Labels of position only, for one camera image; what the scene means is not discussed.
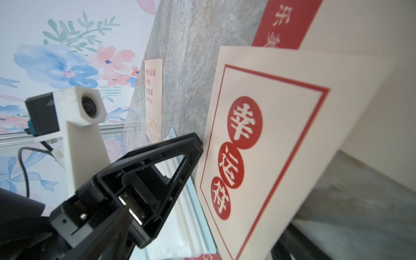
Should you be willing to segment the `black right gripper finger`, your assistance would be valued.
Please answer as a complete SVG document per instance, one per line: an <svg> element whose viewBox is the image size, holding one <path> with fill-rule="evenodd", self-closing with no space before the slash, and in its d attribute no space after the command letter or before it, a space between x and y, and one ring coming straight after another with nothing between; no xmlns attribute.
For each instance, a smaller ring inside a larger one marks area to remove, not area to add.
<svg viewBox="0 0 416 260"><path fill-rule="evenodd" d="M331 260L293 224L289 224L271 250L273 260Z"/></svg>

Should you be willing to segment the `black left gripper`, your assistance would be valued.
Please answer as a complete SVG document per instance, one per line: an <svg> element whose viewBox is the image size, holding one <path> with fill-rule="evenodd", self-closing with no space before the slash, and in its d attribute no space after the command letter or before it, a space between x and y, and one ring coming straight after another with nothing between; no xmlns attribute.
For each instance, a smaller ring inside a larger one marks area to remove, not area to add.
<svg viewBox="0 0 416 260"><path fill-rule="evenodd" d="M128 210L89 208L73 196L45 217L44 204L2 189L1 259L129 259L135 244L157 238L202 153L190 133L135 149L96 174L105 196Z"/></svg>

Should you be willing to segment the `cream card red circles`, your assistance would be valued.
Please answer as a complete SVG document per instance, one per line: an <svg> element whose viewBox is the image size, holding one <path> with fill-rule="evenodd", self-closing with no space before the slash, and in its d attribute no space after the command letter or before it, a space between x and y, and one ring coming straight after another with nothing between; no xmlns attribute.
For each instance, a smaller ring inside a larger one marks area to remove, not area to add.
<svg viewBox="0 0 416 260"><path fill-rule="evenodd" d="M224 260L262 260L340 148L330 89L281 49L222 46L196 188Z"/></svg>

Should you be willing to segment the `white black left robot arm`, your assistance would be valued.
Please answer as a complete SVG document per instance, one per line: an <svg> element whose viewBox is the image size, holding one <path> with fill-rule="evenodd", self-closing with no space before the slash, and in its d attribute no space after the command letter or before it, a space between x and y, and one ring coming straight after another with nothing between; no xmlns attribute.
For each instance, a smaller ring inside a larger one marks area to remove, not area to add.
<svg viewBox="0 0 416 260"><path fill-rule="evenodd" d="M48 217L44 204L1 190L1 259L129 259L157 238L202 154L196 133L135 149Z"/></svg>

